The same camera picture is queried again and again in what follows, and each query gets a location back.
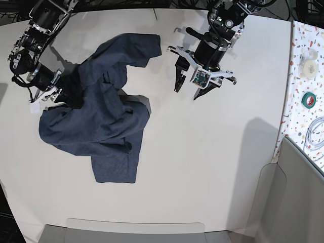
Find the coiled cable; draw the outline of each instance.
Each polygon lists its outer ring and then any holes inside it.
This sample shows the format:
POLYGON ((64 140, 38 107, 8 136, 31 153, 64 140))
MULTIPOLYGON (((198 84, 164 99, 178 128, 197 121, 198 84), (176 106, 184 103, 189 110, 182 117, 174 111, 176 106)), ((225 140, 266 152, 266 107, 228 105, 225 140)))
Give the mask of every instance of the coiled cable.
MULTIPOLYGON (((322 139, 321 142, 314 143, 314 139, 312 139, 312 134, 318 134, 319 132, 316 132, 317 128, 322 127, 324 125, 324 117, 319 117, 315 119, 310 125, 307 130, 306 136, 305 136, 305 143, 304 143, 304 148, 303 151, 305 152, 305 147, 307 146, 307 149, 309 151, 316 151, 321 149, 324 146, 324 138, 322 139)), ((320 160, 321 158, 324 157, 324 154, 320 157, 317 158, 316 160, 313 160, 313 162, 320 160)))

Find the patterned tablecloth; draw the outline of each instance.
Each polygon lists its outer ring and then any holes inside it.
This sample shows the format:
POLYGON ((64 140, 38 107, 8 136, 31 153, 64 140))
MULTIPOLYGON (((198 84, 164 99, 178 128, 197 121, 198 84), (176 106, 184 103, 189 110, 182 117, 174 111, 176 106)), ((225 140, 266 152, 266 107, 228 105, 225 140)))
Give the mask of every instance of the patterned tablecloth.
MULTIPOLYGON (((273 163, 278 161, 280 145, 284 136, 289 136, 302 148, 305 153, 324 170, 324 147, 311 151, 312 147, 307 143, 305 146, 306 133, 309 125, 318 117, 324 116, 324 29, 303 24, 297 21, 293 23, 292 49, 290 58, 290 70, 288 87, 286 92, 285 107, 276 143, 273 163), (319 71, 314 80, 308 80, 299 76, 299 64, 302 54, 313 49, 318 52, 316 62, 319 71), (302 105, 302 98, 307 92, 316 95, 316 104, 307 109, 302 105)), ((314 143, 324 139, 322 125, 312 134, 314 143)))

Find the green tape roll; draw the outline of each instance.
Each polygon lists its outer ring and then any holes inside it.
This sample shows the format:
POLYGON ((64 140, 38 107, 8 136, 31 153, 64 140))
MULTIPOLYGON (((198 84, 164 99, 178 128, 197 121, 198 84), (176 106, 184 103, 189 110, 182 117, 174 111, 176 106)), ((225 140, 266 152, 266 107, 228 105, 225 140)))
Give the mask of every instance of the green tape roll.
POLYGON ((316 96, 311 93, 311 92, 308 92, 304 95, 303 99, 302 99, 302 104, 307 108, 307 109, 310 109, 310 108, 313 108, 313 106, 315 105, 316 103, 316 96))

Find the white table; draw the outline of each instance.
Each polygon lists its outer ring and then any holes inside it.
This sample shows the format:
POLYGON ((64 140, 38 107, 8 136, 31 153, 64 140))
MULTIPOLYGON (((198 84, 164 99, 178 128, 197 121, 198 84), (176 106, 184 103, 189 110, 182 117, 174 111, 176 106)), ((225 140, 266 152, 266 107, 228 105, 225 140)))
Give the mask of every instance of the white table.
POLYGON ((38 240, 45 224, 66 226, 67 218, 201 222, 206 232, 245 227, 260 171, 276 143, 291 25, 249 16, 243 36, 221 61, 223 70, 234 72, 236 86, 224 81, 193 101, 196 87, 189 78, 178 94, 173 91, 177 55, 166 48, 190 44, 194 51, 198 41, 184 30, 206 31, 207 13, 156 11, 158 21, 150 9, 80 13, 54 43, 64 58, 81 63, 118 34, 161 36, 162 56, 146 68, 128 67, 124 88, 148 97, 152 109, 135 184, 96 183, 89 157, 39 138, 39 115, 29 113, 28 92, 11 82, 6 61, 27 22, 0 27, 0 83, 9 84, 0 104, 0 180, 27 240, 38 240))

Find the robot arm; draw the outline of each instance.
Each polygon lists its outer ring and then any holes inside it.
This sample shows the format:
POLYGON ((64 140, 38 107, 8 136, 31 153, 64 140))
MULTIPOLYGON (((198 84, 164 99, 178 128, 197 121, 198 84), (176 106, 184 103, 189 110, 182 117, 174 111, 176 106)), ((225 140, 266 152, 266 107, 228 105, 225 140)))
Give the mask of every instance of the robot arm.
POLYGON ((236 84, 236 78, 230 71, 220 69, 220 61, 228 49, 233 48, 236 41, 244 31, 244 19, 251 13, 256 13, 261 8, 268 7, 276 2, 272 0, 268 4, 263 4, 264 0, 215 0, 210 1, 207 20, 210 29, 205 34, 201 34, 187 28, 186 32, 200 40, 195 52, 184 50, 182 47, 168 47, 171 51, 179 55, 176 62, 176 85, 178 92, 186 78, 183 75, 189 69, 194 68, 191 82, 198 86, 194 95, 194 100, 199 96, 208 93, 214 88, 222 85, 223 79, 236 84), (224 2, 232 2, 229 9, 225 9, 224 2))
POLYGON ((73 92, 60 77, 61 71, 50 71, 39 62, 39 58, 50 42, 65 26, 78 0, 39 0, 30 11, 26 30, 15 43, 8 57, 12 81, 17 85, 37 87, 30 103, 39 106, 40 100, 51 98, 54 102, 65 102, 72 108, 81 108, 82 97, 71 97, 73 92), (20 75, 28 73, 25 82, 20 75))

